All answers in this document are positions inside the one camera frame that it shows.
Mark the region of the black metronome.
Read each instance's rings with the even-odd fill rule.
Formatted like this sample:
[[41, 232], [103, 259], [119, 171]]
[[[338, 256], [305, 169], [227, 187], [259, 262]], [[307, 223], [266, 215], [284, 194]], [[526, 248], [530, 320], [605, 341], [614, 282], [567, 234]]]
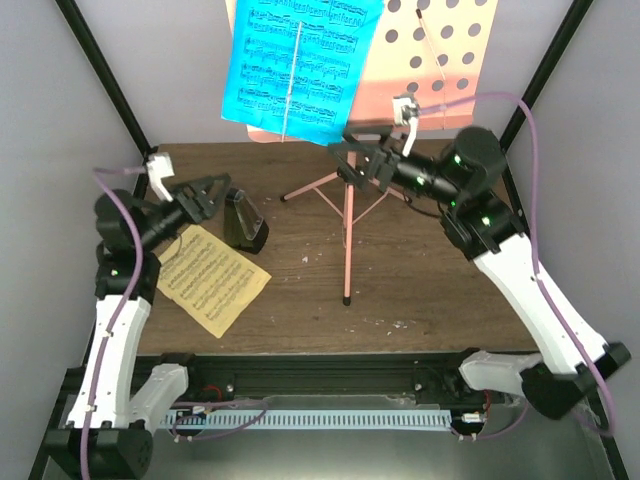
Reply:
[[257, 255], [269, 235], [269, 226], [244, 190], [231, 188], [225, 197], [223, 239], [231, 248]]

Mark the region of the pink music stand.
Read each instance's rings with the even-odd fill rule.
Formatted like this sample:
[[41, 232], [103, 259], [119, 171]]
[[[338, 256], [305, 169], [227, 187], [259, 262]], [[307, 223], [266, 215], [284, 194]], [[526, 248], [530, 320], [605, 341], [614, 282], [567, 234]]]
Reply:
[[[235, 4], [227, 5], [231, 33]], [[414, 95], [420, 106], [418, 133], [453, 130], [471, 124], [475, 94], [497, 5], [493, 1], [381, 1], [384, 11], [371, 43], [348, 118], [349, 125], [395, 126], [392, 99]], [[274, 143], [280, 138], [246, 125], [250, 137]], [[353, 242], [355, 187], [345, 183], [337, 213], [345, 246]]]

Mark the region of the yellow sheet music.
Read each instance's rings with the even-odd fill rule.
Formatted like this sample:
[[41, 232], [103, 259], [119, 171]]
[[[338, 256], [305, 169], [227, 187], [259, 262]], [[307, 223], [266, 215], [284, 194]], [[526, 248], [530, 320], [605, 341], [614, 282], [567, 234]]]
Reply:
[[271, 275], [201, 226], [191, 225], [159, 257], [159, 291], [220, 339]]

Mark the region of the blue sheet music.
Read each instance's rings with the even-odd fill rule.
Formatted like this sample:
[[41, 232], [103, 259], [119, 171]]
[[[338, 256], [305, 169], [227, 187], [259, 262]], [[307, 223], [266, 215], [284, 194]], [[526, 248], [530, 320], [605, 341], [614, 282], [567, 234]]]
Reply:
[[280, 138], [339, 143], [381, 1], [238, 1], [221, 117]]

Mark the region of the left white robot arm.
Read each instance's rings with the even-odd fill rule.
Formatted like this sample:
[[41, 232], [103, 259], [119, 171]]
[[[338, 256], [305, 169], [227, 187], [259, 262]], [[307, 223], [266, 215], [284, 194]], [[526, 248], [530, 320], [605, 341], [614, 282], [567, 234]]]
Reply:
[[191, 404], [203, 377], [180, 363], [153, 367], [133, 392], [138, 346], [160, 276], [155, 249], [190, 225], [211, 219], [231, 178], [223, 173], [177, 184], [157, 203], [109, 187], [94, 204], [95, 323], [77, 397], [44, 448], [72, 479], [140, 479], [149, 469], [153, 436], [174, 402]]

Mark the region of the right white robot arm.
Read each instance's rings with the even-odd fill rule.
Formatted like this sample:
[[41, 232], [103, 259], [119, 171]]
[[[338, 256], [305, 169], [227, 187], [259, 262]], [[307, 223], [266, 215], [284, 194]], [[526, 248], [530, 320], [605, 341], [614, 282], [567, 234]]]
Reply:
[[395, 139], [391, 132], [380, 129], [377, 143], [345, 134], [331, 144], [339, 175], [359, 188], [396, 184], [436, 201], [449, 242], [498, 288], [538, 348], [529, 355], [471, 350], [445, 376], [445, 393], [465, 403], [479, 390], [493, 390], [524, 397], [550, 419], [564, 417], [630, 352], [598, 334], [534, 261], [523, 224], [493, 190], [507, 159], [491, 131], [465, 127], [437, 158], [410, 151], [408, 135]]

